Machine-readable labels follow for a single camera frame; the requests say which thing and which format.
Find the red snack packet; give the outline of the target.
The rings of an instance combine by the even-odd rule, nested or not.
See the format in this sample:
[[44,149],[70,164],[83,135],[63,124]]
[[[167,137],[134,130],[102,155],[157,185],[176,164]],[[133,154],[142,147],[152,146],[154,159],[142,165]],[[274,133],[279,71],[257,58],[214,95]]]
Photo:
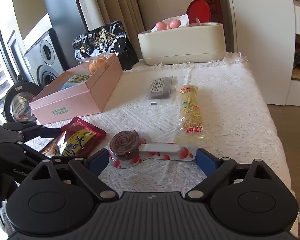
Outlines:
[[106,137],[106,132],[79,117],[61,127],[59,135],[40,151],[50,158],[56,156],[86,157]]

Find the orange round pastry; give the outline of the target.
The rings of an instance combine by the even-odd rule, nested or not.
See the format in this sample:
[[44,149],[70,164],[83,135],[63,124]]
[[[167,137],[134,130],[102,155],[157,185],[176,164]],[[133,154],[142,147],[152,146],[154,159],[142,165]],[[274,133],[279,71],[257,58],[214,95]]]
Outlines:
[[98,68],[107,61],[106,57],[97,57],[92,59],[89,63],[88,70],[90,74],[93,74]]

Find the pink cardboard box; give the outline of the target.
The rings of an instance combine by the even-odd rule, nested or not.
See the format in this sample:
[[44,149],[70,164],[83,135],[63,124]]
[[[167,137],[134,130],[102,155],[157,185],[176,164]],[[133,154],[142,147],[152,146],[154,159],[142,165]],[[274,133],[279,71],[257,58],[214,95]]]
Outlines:
[[[30,102],[31,111],[41,124],[103,111],[123,70],[115,54],[107,55],[93,74],[89,73],[88,66],[86,62],[63,72]],[[89,75],[89,79],[62,89],[75,75]]]

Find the black plum snack bag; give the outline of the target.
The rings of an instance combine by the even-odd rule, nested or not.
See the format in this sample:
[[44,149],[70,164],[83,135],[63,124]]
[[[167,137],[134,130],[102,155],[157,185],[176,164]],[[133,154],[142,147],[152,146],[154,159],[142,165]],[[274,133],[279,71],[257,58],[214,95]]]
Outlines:
[[130,70],[138,62],[121,21],[114,21],[79,35],[73,40],[72,47],[78,62],[108,54],[115,54],[119,58],[123,70]]

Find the cream tissue box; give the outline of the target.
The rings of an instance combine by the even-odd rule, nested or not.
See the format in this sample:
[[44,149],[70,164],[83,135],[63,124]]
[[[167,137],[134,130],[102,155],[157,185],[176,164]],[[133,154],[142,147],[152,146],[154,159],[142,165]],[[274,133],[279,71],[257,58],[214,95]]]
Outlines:
[[138,35],[143,60],[149,65],[221,60],[226,52],[221,23],[206,22]]

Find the red round chair back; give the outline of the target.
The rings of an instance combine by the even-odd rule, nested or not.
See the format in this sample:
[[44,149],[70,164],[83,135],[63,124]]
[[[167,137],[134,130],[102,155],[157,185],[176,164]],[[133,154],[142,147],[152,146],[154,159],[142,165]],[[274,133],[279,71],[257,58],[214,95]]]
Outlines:
[[187,8],[186,14],[190,24],[197,23],[196,18],[200,23],[211,21],[211,11],[209,5],[204,0],[194,0]]

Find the grey washing machine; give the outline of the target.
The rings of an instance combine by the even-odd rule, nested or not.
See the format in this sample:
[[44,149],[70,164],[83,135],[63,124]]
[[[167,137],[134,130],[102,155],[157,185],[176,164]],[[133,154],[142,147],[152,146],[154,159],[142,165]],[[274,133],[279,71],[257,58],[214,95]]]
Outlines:
[[69,69],[57,34],[53,28],[45,32],[25,53],[34,82],[45,88]]

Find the white woven tablecloth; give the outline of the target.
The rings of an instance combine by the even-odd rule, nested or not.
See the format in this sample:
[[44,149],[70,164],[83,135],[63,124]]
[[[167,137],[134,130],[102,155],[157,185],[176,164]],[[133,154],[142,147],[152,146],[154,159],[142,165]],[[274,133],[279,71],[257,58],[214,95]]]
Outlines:
[[260,158],[239,164],[205,149],[220,116],[212,85],[234,68],[198,64],[124,71],[109,55],[70,88],[71,68],[30,103],[41,124],[96,115],[44,158],[7,203],[22,239],[293,239],[298,202]]

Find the grey dark snack bar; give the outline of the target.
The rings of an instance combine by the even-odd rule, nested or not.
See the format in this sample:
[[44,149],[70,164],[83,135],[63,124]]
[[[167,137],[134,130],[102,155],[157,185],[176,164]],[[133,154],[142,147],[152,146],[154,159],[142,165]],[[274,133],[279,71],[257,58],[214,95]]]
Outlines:
[[147,99],[168,99],[171,94],[173,76],[154,79],[150,85]]

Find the pink bow clip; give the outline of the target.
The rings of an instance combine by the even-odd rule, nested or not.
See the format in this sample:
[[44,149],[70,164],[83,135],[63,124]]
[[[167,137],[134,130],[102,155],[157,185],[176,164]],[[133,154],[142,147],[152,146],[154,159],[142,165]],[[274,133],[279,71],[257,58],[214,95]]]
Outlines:
[[158,22],[156,23],[155,27],[157,31],[167,30],[167,29],[176,29],[179,28],[181,25],[180,20],[172,20],[170,23]]

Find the yellow noodle snack packet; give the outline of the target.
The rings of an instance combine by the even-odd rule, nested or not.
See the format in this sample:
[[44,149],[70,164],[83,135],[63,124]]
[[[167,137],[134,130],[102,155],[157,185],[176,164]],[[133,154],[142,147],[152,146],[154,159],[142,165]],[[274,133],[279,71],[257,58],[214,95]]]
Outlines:
[[199,106],[198,87],[178,85],[176,89],[179,115],[174,142],[181,144],[209,139],[210,135],[203,122]]

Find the brown spiral lollipop packet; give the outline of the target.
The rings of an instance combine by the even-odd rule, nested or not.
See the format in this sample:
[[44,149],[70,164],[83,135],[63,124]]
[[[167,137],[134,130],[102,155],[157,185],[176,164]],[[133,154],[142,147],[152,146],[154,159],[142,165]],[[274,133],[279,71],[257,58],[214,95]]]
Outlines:
[[193,161],[195,157],[194,143],[153,142],[135,130],[121,131],[109,143],[109,163],[115,168],[130,168],[147,159]]

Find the blue snack packet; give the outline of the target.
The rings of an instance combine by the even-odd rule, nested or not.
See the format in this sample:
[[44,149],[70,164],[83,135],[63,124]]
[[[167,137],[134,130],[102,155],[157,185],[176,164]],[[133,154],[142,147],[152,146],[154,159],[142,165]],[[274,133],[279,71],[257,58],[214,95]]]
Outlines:
[[76,85],[79,85],[81,83],[85,83],[91,75],[89,74],[77,74],[68,79],[66,83],[60,88],[60,90],[64,90],[70,87],[74,87]]

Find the toy truck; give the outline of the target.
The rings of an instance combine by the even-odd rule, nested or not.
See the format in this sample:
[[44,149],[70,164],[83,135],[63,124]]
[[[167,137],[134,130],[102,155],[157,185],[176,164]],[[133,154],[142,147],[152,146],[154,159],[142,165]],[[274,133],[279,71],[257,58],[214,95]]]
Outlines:
[[295,54],[294,54],[294,62],[293,68],[297,68],[300,70],[300,43],[296,42],[295,44]]

